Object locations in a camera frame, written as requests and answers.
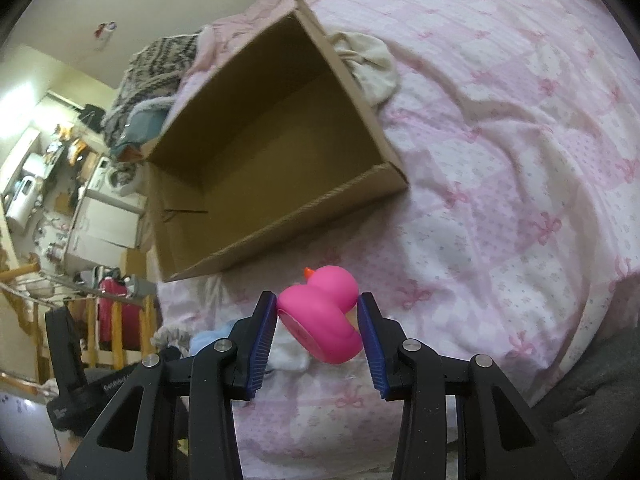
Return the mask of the light blue plush toy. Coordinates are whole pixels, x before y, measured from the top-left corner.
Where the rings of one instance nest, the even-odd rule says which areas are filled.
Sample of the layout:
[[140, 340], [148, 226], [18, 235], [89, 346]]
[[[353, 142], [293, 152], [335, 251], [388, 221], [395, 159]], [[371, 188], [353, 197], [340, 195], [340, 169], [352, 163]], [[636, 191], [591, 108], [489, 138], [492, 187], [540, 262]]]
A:
[[228, 338], [233, 325], [234, 321], [230, 321], [214, 330], [201, 330], [195, 333], [190, 340], [189, 356], [196, 356], [198, 352], [218, 339]]

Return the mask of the pink rubber duck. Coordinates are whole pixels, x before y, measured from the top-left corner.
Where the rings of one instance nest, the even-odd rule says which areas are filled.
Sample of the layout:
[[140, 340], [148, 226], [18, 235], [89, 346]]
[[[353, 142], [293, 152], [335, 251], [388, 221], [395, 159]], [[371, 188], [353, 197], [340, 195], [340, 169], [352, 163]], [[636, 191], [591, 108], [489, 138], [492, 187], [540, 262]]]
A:
[[280, 321], [318, 361], [350, 361], [362, 350], [360, 333], [349, 319], [359, 298], [355, 278], [341, 266], [306, 268], [304, 278], [278, 295]]

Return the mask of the white sock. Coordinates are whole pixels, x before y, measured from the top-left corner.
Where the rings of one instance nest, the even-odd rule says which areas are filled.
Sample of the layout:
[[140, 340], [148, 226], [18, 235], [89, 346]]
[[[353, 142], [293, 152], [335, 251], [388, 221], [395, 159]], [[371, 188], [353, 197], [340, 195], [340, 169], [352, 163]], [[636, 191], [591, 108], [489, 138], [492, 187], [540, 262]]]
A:
[[283, 325], [278, 325], [269, 353], [268, 370], [303, 373], [309, 364], [310, 354]]

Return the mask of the wooden chair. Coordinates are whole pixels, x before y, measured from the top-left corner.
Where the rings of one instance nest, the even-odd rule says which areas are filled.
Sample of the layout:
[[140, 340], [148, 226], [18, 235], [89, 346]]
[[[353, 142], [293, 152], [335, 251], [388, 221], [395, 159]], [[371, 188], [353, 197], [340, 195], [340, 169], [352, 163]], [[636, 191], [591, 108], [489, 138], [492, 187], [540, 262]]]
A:
[[[142, 299], [106, 292], [98, 296], [67, 296], [47, 312], [62, 307], [74, 319], [86, 370], [121, 370], [156, 350], [151, 337], [160, 327], [160, 314], [152, 295]], [[47, 331], [39, 354], [51, 361]]]

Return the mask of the white washing machine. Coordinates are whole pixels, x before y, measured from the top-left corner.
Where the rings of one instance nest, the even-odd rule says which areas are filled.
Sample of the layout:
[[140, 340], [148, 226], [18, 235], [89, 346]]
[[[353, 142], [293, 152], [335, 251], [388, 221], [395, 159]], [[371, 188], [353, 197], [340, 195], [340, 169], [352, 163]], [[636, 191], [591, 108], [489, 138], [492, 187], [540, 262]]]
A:
[[139, 165], [101, 157], [87, 184], [86, 195], [141, 216], [146, 203], [142, 185], [143, 170]]

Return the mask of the brown cardboard box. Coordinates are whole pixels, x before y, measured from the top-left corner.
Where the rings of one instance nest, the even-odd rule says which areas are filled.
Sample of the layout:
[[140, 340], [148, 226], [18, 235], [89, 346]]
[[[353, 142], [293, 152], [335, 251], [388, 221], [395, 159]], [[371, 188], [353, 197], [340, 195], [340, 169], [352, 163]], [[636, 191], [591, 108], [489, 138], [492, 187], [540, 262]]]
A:
[[408, 184], [303, 0], [235, 53], [143, 153], [166, 282], [228, 269]]

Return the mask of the teal fur-trimmed jacket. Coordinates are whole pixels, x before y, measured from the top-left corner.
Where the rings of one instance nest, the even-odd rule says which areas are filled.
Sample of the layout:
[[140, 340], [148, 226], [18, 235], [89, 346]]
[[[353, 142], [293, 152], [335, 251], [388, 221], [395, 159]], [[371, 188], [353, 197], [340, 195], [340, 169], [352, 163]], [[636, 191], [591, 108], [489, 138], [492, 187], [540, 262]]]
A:
[[126, 119], [124, 130], [110, 149], [111, 158], [119, 162], [142, 159], [142, 146], [162, 133], [163, 124], [175, 102], [174, 96], [157, 96], [136, 104]]

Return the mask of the pink patterned bed quilt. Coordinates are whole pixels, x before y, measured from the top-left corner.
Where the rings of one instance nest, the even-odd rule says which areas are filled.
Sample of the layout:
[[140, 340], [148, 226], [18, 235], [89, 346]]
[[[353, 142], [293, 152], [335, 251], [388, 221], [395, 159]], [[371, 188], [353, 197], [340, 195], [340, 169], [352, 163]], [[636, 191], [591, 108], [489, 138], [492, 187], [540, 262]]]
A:
[[[163, 323], [225, 330], [304, 266], [355, 275], [407, 335], [492, 356], [542, 408], [591, 341], [639, 321], [639, 61], [601, 0], [306, 0], [386, 43], [378, 110], [406, 192], [262, 258], [158, 288]], [[210, 73], [285, 0], [206, 28]]]

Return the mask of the striped knit blanket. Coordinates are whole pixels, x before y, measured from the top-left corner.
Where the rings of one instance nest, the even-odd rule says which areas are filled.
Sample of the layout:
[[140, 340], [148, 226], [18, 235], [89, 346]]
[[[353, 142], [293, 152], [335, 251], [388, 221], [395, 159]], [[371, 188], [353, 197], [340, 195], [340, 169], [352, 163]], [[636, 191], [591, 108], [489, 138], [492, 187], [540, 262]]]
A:
[[162, 37], [152, 41], [129, 61], [111, 108], [105, 113], [102, 134], [112, 148], [125, 130], [134, 107], [154, 98], [173, 96], [198, 50], [198, 34]]

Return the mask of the cream cloth beside box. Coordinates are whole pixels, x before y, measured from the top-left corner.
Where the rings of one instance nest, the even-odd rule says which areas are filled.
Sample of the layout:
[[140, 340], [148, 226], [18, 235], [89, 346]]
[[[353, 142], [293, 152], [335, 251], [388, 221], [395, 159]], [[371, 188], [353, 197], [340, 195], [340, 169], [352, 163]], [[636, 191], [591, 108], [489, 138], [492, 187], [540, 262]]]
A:
[[361, 32], [334, 30], [326, 39], [356, 80], [370, 107], [378, 107], [397, 90], [396, 61], [381, 39]]

